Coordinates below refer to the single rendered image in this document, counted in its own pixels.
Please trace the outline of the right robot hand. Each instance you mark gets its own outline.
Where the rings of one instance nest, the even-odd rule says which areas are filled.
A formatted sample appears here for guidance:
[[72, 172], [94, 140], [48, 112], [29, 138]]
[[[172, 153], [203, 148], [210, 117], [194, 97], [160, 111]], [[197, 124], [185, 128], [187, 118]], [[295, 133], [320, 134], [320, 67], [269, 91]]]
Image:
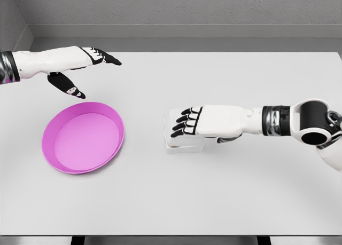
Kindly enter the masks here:
[[172, 138], [183, 135], [216, 138], [217, 143], [226, 143], [239, 138], [243, 133], [243, 116], [246, 110], [238, 106], [205, 105], [190, 107], [181, 112], [181, 117], [172, 127]]

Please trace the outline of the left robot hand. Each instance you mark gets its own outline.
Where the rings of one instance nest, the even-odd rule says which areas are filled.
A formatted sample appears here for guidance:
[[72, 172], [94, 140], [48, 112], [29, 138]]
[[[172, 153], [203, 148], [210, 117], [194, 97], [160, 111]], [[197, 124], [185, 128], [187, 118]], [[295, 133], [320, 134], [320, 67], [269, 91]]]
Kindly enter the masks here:
[[109, 53], [97, 48], [83, 48], [70, 46], [49, 50], [48, 81], [54, 87], [65, 94], [85, 99], [86, 96], [74, 83], [63, 74], [66, 70], [76, 70], [101, 63], [114, 64], [122, 63]]

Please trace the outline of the clear plastic egg box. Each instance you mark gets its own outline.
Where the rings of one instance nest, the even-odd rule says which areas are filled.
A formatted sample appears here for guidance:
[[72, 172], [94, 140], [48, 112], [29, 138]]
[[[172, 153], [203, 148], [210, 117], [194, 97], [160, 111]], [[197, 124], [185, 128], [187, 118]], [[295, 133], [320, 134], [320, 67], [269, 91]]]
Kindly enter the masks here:
[[164, 138], [166, 152], [177, 153], [199, 153], [203, 150], [205, 139], [203, 137], [182, 135], [172, 138], [172, 128], [177, 125], [176, 120], [181, 116], [181, 109], [169, 109], [164, 114]]

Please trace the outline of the pink round plate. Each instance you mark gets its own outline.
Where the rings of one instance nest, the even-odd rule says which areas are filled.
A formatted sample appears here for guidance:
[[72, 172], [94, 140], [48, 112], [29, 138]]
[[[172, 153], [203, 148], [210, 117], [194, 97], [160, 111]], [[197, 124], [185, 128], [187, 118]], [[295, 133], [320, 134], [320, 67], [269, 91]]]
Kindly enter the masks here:
[[42, 136], [43, 155], [53, 168], [82, 174], [108, 163], [125, 137], [120, 114], [99, 102], [83, 102], [58, 113]]

